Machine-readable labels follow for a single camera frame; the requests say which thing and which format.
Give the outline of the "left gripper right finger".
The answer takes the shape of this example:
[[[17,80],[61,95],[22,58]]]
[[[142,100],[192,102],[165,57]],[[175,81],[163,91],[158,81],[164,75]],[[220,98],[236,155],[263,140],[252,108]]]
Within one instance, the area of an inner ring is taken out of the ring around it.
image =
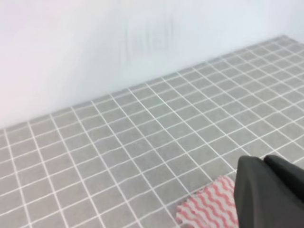
[[[268,207],[302,207],[304,170],[275,155],[267,155],[264,165],[264,204]]]

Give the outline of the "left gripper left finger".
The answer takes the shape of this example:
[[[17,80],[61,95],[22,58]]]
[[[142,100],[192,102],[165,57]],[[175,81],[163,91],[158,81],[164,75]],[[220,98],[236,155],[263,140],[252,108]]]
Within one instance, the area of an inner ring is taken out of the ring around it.
[[[241,228],[302,228],[304,206],[268,207],[264,204],[264,159],[241,156],[237,163],[234,200]]]

